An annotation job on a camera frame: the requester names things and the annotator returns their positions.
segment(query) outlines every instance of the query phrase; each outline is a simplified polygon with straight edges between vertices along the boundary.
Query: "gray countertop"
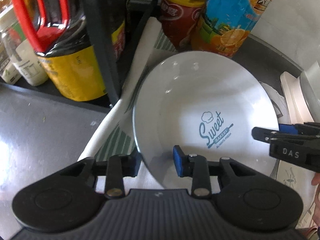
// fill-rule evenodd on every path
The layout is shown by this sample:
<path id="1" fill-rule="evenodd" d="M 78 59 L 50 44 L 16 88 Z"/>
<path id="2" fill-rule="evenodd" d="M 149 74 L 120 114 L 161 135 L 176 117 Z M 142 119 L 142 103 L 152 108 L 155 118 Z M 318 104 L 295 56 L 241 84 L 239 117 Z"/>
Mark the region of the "gray countertop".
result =
<path id="1" fill-rule="evenodd" d="M 300 70 L 279 52 L 248 38 L 233 60 L 283 95 L 280 75 Z M 77 161 L 104 113 L 31 97 L 0 86 L 0 236 L 20 226 L 11 202 L 23 187 Z"/>

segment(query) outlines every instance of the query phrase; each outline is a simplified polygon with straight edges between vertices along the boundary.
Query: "yellow label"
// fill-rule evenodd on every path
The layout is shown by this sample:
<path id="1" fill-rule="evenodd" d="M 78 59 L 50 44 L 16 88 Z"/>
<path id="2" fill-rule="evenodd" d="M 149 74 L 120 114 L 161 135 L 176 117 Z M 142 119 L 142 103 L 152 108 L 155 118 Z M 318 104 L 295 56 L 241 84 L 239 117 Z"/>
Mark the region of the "yellow label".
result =
<path id="1" fill-rule="evenodd" d="M 111 34 L 111 41 L 112 44 L 115 44 L 118 41 L 118 36 L 120 34 L 120 32 L 124 29 L 125 23 L 124 20 L 122 22 L 122 24 L 119 26 L 118 29 L 116 29 L 112 34 Z"/>
<path id="2" fill-rule="evenodd" d="M 92 46 L 70 55 L 38 58 L 66 98 L 89 101 L 107 93 Z"/>

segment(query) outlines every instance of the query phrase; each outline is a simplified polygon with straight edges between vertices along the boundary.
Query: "red canister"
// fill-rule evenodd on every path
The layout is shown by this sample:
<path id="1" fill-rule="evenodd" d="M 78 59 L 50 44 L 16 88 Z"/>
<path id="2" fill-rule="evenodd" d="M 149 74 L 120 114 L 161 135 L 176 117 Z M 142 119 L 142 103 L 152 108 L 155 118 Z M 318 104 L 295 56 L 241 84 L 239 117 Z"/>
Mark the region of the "red canister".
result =
<path id="1" fill-rule="evenodd" d="M 178 49 L 190 41 L 190 34 L 201 14 L 204 0 L 162 0 L 160 21 L 164 34 Z"/>

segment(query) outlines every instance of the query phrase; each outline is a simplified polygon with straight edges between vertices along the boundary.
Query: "glass jar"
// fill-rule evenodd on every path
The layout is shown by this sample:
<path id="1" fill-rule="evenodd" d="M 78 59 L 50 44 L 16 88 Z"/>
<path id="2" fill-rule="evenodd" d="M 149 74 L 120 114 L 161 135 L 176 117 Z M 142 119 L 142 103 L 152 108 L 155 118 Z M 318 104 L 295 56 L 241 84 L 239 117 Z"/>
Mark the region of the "glass jar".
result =
<path id="1" fill-rule="evenodd" d="M 11 85 L 15 84 L 19 78 L 21 78 L 20 73 L 9 59 L 2 42 L 0 42 L 0 76 L 7 84 Z"/>
<path id="2" fill-rule="evenodd" d="M 32 86 L 46 82 L 48 75 L 23 34 L 12 5 L 0 14 L 0 32 L 10 60 L 26 81 Z"/>

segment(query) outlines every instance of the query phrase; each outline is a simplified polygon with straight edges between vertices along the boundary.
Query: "printed logo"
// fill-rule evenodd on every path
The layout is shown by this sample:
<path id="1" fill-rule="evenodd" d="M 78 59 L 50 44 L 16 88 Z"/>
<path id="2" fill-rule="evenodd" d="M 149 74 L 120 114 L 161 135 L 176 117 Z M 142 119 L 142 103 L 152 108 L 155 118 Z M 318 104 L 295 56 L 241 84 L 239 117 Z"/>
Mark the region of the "printed logo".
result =
<path id="1" fill-rule="evenodd" d="M 159 18 L 160 21 L 175 21 L 180 19 L 183 15 L 183 8 L 178 4 L 171 4 L 166 0 L 162 0 L 160 7 L 162 10 L 162 16 Z"/>
<path id="2" fill-rule="evenodd" d="M 287 175 L 287 178 L 283 180 L 283 184 L 289 186 L 290 188 L 294 188 L 297 184 L 297 179 L 295 174 L 293 173 L 292 168 L 290 168 L 290 171 L 285 170 L 285 173 Z"/>
<path id="3" fill-rule="evenodd" d="M 296 158 L 296 159 L 298 159 L 299 158 L 299 152 L 294 152 L 294 151 L 292 151 L 292 150 L 288 150 L 287 148 L 283 148 L 282 149 L 282 154 L 283 155 L 287 155 L 287 156 L 290 156 L 290 157 L 292 157 L 292 158 Z"/>
<path id="4" fill-rule="evenodd" d="M 191 16 L 193 21 L 196 22 L 199 19 L 201 11 L 202 11 L 202 8 L 198 8 L 193 11 L 192 16 Z"/>
<path id="5" fill-rule="evenodd" d="M 202 122 L 199 125 L 200 137 L 207 141 L 208 149 L 214 144 L 218 149 L 230 137 L 230 128 L 233 127 L 232 123 L 223 129 L 224 119 L 220 116 L 221 112 L 216 111 L 215 115 L 214 118 L 211 112 L 204 112 L 201 117 Z"/>
<path id="6" fill-rule="evenodd" d="M 272 0 L 258 0 L 255 9 L 264 12 Z"/>

